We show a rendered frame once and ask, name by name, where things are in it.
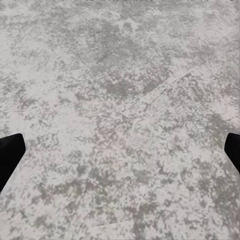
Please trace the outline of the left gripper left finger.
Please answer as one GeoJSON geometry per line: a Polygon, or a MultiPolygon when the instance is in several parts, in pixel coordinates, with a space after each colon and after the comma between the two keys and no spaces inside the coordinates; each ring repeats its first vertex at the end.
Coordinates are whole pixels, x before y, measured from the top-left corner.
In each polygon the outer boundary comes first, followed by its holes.
{"type": "Polygon", "coordinates": [[[26,152],[22,133],[0,138],[0,193],[26,152]]]}

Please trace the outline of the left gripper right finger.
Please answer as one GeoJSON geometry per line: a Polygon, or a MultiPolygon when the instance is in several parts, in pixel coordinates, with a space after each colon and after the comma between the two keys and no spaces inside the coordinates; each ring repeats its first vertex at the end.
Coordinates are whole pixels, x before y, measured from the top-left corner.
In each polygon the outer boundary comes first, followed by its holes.
{"type": "Polygon", "coordinates": [[[230,158],[231,162],[235,165],[240,172],[240,135],[229,133],[227,135],[224,151],[230,158]]]}

